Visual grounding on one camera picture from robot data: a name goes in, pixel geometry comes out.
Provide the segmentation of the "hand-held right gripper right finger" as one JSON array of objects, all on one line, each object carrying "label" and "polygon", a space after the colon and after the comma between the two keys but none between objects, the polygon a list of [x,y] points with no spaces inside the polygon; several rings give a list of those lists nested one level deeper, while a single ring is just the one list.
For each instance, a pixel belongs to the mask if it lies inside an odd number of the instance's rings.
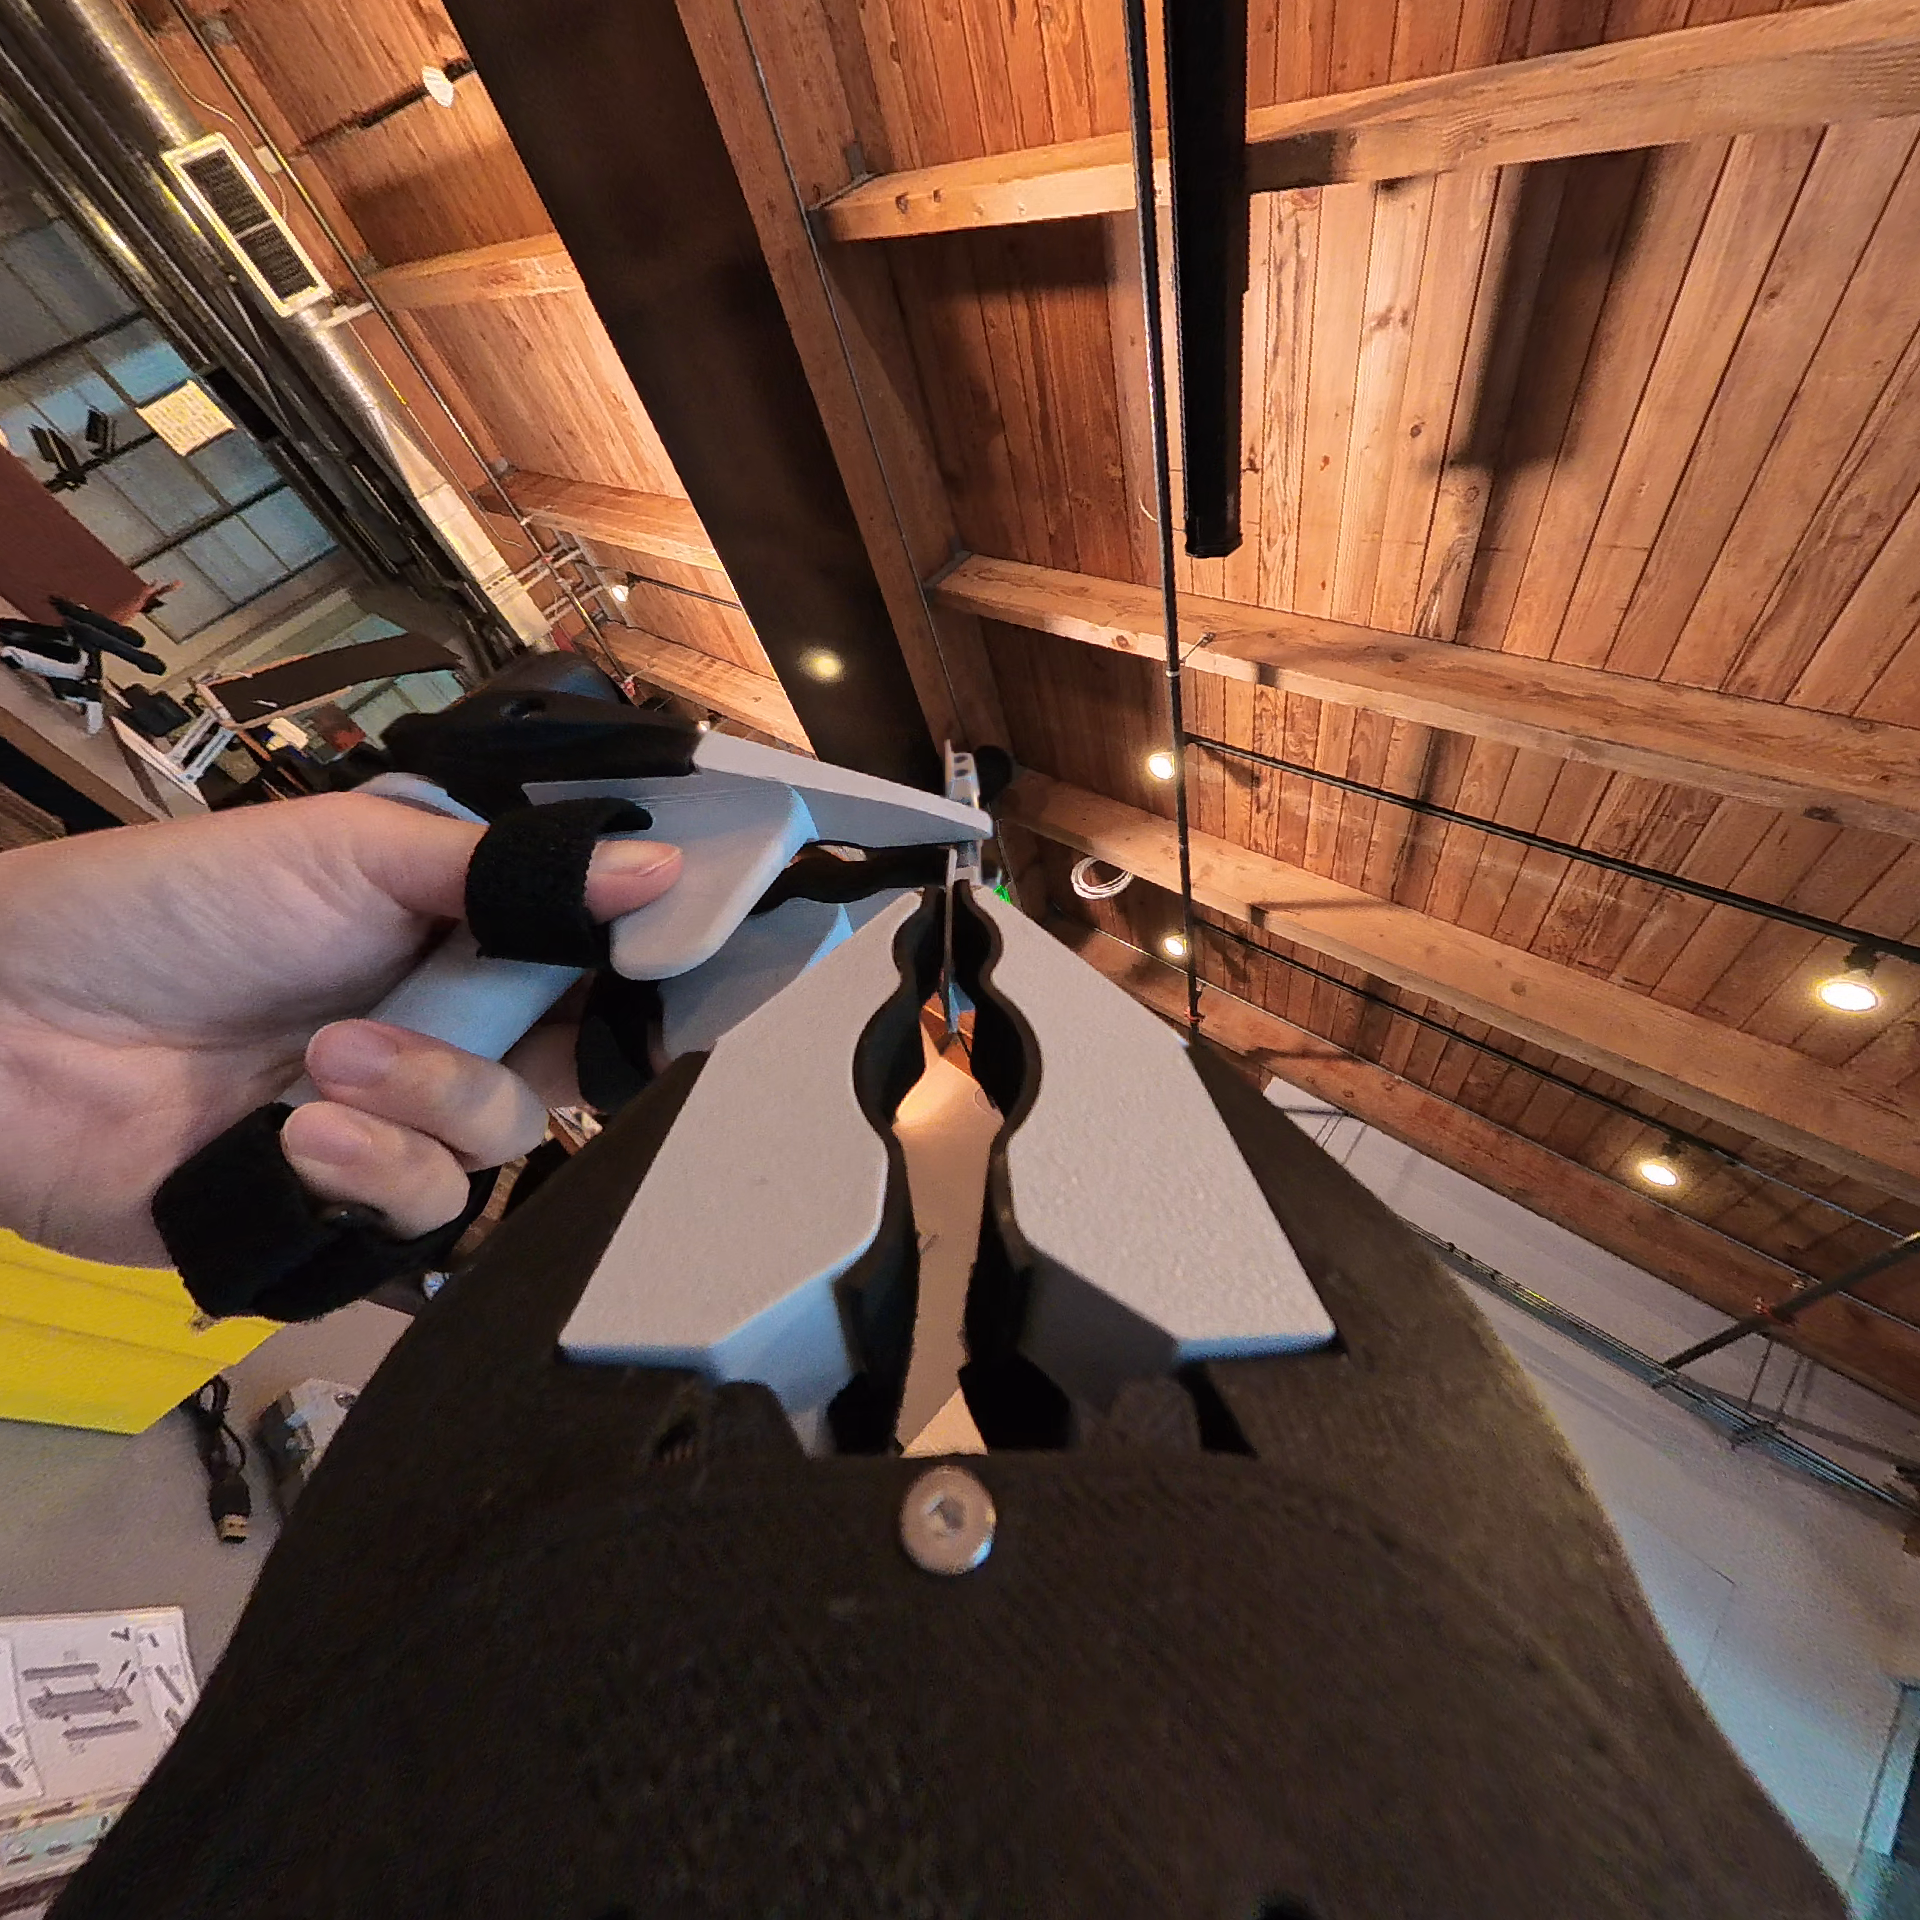
[{"label": "hand-held right gripper right finger", "polygon": [[1012,905],[960,890],[972,1068],[998,1116],[966,1292],[981,1369],[1174,1375],[1334,1338],[1197,1058]]}]

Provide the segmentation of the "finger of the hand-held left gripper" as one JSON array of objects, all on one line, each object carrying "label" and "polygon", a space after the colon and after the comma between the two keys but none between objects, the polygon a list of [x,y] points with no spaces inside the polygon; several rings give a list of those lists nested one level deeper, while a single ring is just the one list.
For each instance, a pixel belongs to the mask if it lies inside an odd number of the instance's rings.
[{"label": "finger of the hand-held left gripper", "polygon": [[797,899],[746,916],[713,958],[661,983],[661,1056],[708,1051],[848,935],[841,904]]},{"label": "finger of the hand-held left gripper", "polygon": [[994,832],[991,816],[975,804],[737,736],[702,734],[693,769],[791,787],[813,824],[813,840],[829,846],[961,846]]}]

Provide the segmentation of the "paper notice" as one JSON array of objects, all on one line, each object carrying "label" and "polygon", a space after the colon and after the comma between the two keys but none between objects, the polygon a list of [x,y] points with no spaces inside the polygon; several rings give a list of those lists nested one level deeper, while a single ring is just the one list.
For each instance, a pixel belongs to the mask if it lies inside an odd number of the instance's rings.
[{"label": "paper notice", "polygon": [[192,378],[152,400],[136,402],[135,414],[178,457],[238,432],[238,423]]}]

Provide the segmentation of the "person's left hand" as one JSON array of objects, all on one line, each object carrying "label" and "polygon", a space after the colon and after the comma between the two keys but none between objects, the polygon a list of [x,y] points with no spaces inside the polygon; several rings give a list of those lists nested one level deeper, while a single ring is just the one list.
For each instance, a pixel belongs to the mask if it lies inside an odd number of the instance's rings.
[{"label": "person's left hand", "polygon": [[479,824],[365,792],[90,832],[2,859],[2,1222],[165,1267],[152,1195],[309,1076],[303,1195],[408,1241],[582,1106],[576,992],[503,1064],[368,1020],[464,916]]}]

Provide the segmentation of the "small grey part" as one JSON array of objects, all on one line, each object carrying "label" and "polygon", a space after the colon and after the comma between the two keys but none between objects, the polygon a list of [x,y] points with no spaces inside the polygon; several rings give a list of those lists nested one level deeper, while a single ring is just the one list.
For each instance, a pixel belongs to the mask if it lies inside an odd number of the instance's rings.
[{"label": "small grey part", "polygon": [[256,1443],[266,1460],[281,1516],[292,1511],[354,1403],[354,1388],[306,1379],[257,1414]]}]

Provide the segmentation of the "white air vent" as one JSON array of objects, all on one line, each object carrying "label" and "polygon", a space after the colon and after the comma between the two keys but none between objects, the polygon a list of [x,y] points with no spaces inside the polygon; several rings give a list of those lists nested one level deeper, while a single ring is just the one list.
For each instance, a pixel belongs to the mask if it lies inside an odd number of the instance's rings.
[{"label": "white air vent", "polygon": [[320,267],[225,136],[175,144],[160,163],[274,315],[287,321],[332,299]]}]

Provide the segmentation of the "light grey desk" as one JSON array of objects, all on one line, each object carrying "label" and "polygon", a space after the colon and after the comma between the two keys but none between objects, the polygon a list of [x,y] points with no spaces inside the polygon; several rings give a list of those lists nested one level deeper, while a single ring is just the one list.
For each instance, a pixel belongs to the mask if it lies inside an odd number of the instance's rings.
[{"label": "light grey desk", "polygon": [[[223,1543],[209,1516],[209,1474],[189,1410],[174,1409],[140,1434],[4,1423],[2,1616],[174,1606],[184,1616],[201,1702],[281,1532],[256,1443],[257,1414],[306,1379],[360,1392],[412,1324],[386,1306],[352,1306],[278,1331],[223,1369],[223,1416],[242,1444],[248,1489],[240,1543]],[[4,1916],[46,1916],[136,1791],[4,1810]]]}]

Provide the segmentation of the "silver air duct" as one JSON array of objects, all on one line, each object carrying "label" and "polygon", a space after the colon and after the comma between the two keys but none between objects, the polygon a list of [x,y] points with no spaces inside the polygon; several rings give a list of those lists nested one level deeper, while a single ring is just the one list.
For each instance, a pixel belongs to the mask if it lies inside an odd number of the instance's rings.
[{"label": "silver air duct", "polygon": [[[253,147],[208,124],[205,112],[182,95],[117,6],[14,6],[14,17],[37,54],[50,59],[55,79],[76,82],[81,100],[101,112],[108,130],[128,150],[129,166],[142,175],[154,206],[178,228],[192,228],[222,273],[247,289],[244,299],[301,366],[317,406],[334,422],[338,441],[354,447],[352,460],[365,476],[365,492],[391,496],[391,518],[422,528],[431,551],[450,567],[476,603],[477,620],[500,646],[517,649],[543,641],[541,610],[498,553],[466,492],[444,471],[434,451],[420,443],[401,396],[352,331],[365,302],[343,295],[321,273],[272,191],[257,179]],[[205,136],[225,136],[238,150],[270,204],[320,267],[332,290],[329,302],[282,321],[238,271],[160,163],[162,152]]]}]

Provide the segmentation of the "long black ceiling tube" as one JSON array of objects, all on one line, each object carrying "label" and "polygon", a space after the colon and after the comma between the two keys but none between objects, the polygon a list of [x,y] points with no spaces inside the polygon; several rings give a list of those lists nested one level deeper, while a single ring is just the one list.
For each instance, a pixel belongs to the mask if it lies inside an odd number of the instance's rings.
[{"label": "long black ceiling tube", "polygon": [[1166,3],[1164,39],[1185,551],[1222,560],[1240,547],[1248,7]]}]

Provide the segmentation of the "printed instruction sheet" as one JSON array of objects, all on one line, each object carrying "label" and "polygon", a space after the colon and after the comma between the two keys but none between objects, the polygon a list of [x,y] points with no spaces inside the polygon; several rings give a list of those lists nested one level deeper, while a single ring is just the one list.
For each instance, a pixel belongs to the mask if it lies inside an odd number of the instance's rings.
[{"label": "printed instruction sheet", "polygon": [[4,1618],[4,1810],[140,1788],[198,1694],[174,1606]]}]

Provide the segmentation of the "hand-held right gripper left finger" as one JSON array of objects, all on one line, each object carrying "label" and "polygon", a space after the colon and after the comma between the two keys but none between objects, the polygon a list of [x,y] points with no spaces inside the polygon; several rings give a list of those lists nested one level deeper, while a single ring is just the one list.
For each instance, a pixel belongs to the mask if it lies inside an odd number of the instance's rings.
[{"label": "hand-held right gripper left finger", "polygon": [[793,1418],[853,1379],[834,1286],[879,1232],[889,1159],[855,1092],[900,987],[900,897],[727,1032],[672,1120],[559,1345],[573,1361],[768,1386]]}]

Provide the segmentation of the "thin black ceiling rod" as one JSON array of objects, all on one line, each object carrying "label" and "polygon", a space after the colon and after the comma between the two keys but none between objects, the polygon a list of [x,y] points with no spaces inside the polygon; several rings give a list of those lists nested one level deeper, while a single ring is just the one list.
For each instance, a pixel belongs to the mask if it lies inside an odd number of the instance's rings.
[{"label": "thin black ceiling rod", "polygon": [[1136,182],[1136,239],[1143,287],[1143,351],[1145,390],[1149,414],[1149,471],[1153,478],[1157,528],[1158,528],[1158,590],[1164,624],[1164,681],[1167,704],[1167,769],[1174,804],[1176,892],[1182,905],[1182,934],[1174,943],[1174,958],[1184,967],[1188,1038],[1200,1038],[1202,980],[1197,974],[1197,935],[1193,899],[1193,844],[1188,825],[1185,782],[1185,726],[1184,726],[1184,658],[1180,633],[1180,585],[1172,551],[1172,487],[1167,460],[1167,375],[1166,335],[1161,302],[1161,231],[1158,231],[1158,172],[1153,153],[1153,118],[1149,88],[1148,17],[1145,3],[1121,6],[1129,140]]}]

